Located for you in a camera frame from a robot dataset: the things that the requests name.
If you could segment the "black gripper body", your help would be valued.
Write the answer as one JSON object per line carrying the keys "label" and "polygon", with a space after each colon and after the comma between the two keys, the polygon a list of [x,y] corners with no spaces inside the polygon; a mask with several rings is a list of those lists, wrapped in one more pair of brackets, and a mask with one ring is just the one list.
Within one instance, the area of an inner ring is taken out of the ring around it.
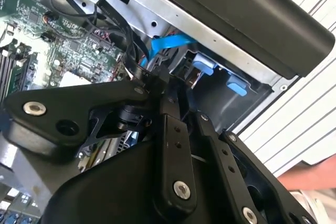
{"label": "black gripper body", "polygon": [[238,210],[210,162],[182,141],[148,141],[70,179],[42,223],[237,223]]}

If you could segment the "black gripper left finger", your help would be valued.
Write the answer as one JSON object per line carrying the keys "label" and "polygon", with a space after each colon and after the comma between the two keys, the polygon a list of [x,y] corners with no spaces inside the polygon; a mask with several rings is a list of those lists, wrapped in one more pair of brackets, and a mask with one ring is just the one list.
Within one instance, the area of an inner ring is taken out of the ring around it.
{"label": "black gripper left finger", "polygon": [[47,207],[64,183],[81,174],[69,166],[83,147],[105,138],[135,131],[143,136],[140,143],[190,144],[173,82],[158,80],[145,89],[134,81],[116,81],[30,90],[6,98],[2,136],[29,156],[29,169],[19,176],[37,205]]}

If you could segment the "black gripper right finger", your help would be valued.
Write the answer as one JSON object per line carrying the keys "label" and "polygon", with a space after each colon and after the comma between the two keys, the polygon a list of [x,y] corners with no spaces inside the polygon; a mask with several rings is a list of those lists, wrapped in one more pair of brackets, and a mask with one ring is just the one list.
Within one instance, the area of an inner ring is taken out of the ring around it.
{"label": "black gripper right finger", "polygon": [[191,88],[174,78],[173,88],[191,153],[200,167],[206,207],[220,223],[315,223],[274,175],[232,132],[218,134],[197,110]]}

